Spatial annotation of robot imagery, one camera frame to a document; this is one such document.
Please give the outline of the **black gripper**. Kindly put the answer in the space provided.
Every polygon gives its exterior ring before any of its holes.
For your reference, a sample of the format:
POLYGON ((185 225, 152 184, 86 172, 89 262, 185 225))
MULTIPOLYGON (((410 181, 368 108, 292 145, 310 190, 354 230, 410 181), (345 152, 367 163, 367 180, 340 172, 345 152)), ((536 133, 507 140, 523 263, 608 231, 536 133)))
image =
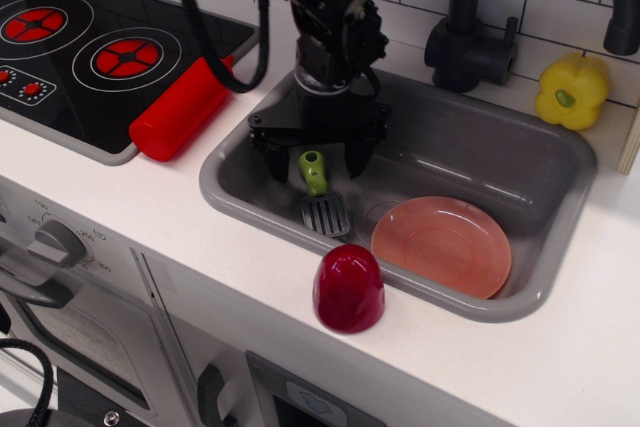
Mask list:
POLYGON ((366 95, 347 91, 320 96, 289 87, 248 118, 251 144, 267 152, 275 181, 286 182, 289 150, 302 145, 340 143, 345 165, 356 178, 365 170, 376 145, 386 137, 391 108, 366 95))

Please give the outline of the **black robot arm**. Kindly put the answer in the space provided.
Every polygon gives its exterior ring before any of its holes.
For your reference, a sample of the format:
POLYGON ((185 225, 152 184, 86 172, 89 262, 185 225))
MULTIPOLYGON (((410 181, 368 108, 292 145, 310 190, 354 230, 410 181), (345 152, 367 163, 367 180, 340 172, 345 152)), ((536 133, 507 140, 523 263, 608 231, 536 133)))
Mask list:
POLYGON ((289 0, 299 32, 291 74, 274 102, 248 119, 254 148, 271 176, 288 178, 293 147, 341 144, 351 177, 362 174, 385 138, 391 109, 377 102, 372 70, 387 37, 374 0, 289 0))

